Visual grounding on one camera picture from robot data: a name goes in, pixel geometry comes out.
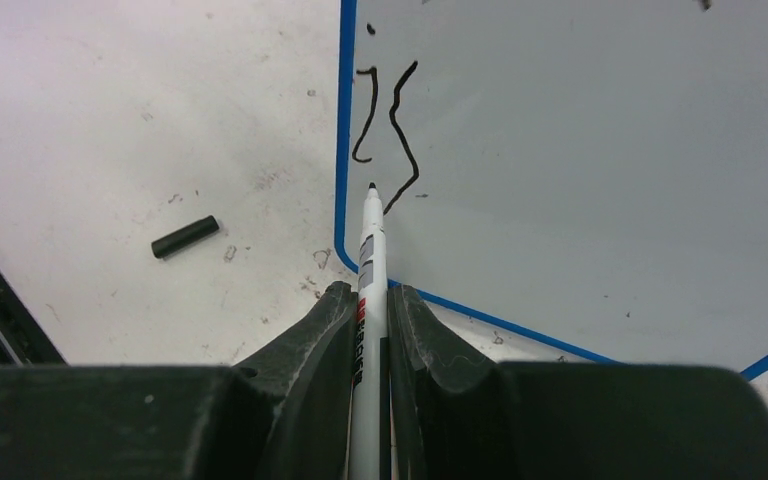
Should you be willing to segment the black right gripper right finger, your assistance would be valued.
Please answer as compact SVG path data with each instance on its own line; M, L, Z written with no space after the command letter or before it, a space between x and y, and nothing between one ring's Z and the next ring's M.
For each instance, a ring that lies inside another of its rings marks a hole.
M496 362L390 289L402 479L768 479L768 408L712 367Z

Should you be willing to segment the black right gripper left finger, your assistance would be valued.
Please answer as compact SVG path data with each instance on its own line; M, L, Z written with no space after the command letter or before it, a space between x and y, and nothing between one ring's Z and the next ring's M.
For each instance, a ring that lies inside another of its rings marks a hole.
M233 366L0 367L0 479L338 479L358 296Z

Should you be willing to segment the white marker pen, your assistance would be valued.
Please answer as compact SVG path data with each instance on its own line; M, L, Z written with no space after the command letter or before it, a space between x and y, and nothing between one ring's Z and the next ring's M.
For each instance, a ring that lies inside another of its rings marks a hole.
M391 477L388 275L383 218L378 189L370 183L359 249L349 479Z

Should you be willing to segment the black marker cap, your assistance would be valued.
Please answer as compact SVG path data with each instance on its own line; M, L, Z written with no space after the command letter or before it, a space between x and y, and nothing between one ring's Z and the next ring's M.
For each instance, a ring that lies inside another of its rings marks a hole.
M219 230L219 222L213 215L208 215L153 241L151 251L156 259L165 259Z

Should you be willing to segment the blue framed whiteboard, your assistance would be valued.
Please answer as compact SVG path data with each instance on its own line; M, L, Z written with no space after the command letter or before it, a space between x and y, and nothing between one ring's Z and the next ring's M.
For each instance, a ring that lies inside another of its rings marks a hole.
M335 249L591 361L768 371L768 1L344 1Z

